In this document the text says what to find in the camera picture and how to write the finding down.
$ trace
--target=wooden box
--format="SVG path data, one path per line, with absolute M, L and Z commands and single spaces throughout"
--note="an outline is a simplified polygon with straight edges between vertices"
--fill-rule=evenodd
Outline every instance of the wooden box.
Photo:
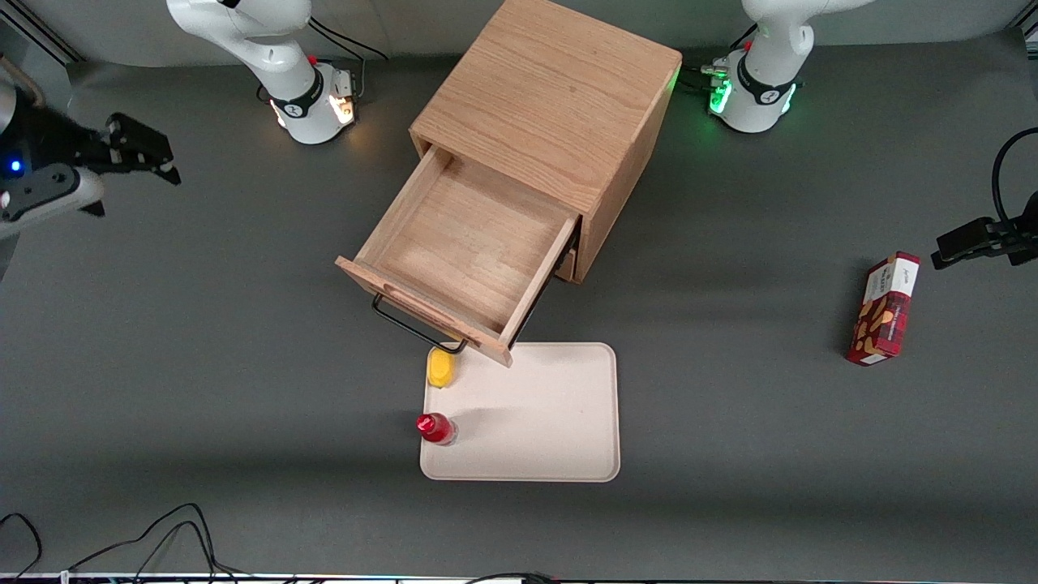
M 506 0 L 411 124 L 411 178 L 356 258 L 336 262 L 511 365 L 552 272 L 586 276 L 680 66 L 677 51 L 547 0 Z

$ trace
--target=black metal handle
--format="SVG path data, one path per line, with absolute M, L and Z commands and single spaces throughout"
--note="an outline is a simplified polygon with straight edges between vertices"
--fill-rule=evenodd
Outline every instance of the black metal handle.
M 391 314 L 382 312 L 382 309 L 379 308 L 379 304 L 382 303 L 382 298 L 383 298 L 382 295 L 376 295 L 375 296 L 375 300 L 372 301 L 372 310 L 375 311 L 375 314 L 381 316 L 382 318 L 388 321 L 389 323 L 395 325 L 397 327 L 400 327 L 404 331 L 407 331 L 411 335 L 414 335 L 415 337 L 421 339 L 422 341 L 429 343 L 430 345 L 436 347 L 437 350 L 440 350 L 441 352 L 443 352 L 445 354 L 448 354 L 448 355 L 458 355 L 458 354 L 461 353 L 462 350 L 465 349 L 465 345 L 468 344 L 468 339 L 462 339 L 462 341 L 460 343 L 458 343 L 457 347 L 455 347 L 453 350 L 448 349 L 447 346 L 443 345 L 443 343 L 438 342 L 436 339 L 433 339 L 432 337 L 430 337 L 429 335 L 426 335 L 421 331 L 418 331 L 417 329 L 412 328 L 411 326 L 407 325 L 406 323 L 403 323 L 403 322 L 399 321 L 397 317 L 392 316 Z

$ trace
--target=cabinet top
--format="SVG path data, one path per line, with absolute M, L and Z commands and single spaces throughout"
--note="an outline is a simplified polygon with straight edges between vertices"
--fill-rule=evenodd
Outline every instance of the cabinet top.
M 589 213 L 681 54 L 547 0 L 506 0 L 411 126 Z

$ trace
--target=red box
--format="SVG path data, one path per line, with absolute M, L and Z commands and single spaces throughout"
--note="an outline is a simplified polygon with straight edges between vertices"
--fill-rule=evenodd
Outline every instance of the red box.
M 919 257 L 898 251 L 869 270 L 847 359 L 862 366 L 898 357 L 908 326 Z

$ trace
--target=red bottle cap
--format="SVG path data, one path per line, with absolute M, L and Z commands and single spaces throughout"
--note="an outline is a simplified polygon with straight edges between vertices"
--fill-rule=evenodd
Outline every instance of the red bottle cap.
M 454 438 L 454 426 L 442 414 L 422 414 L 418 416 L 416 426 L 421 438 L 434 444 L 447 442 Z

